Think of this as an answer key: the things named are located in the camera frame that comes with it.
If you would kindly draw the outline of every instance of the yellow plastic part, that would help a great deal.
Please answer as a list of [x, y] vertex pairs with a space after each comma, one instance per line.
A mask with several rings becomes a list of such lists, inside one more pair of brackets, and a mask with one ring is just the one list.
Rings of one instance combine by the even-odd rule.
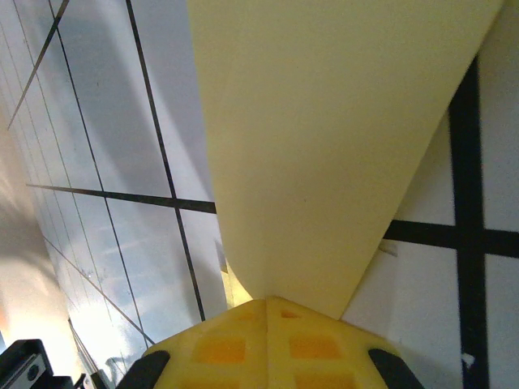
[[249, 301], [155, 344], [154, 389], [382, 389], [367, 351], [385, 340], [278, 297]]
[[501, 3], [187, 1], [221, 235], [253, 298], [341, 317]]

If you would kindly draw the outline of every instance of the yellow foam board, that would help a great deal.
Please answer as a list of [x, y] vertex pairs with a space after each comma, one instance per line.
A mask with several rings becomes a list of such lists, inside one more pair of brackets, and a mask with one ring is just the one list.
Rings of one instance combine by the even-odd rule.
[[339, 318], [500, 0], [188, 0], [225, 252]]
[[153, 345], [155, 389], [385, 389], [368, 351], [385, 340], [278, 297], [249, 301]]

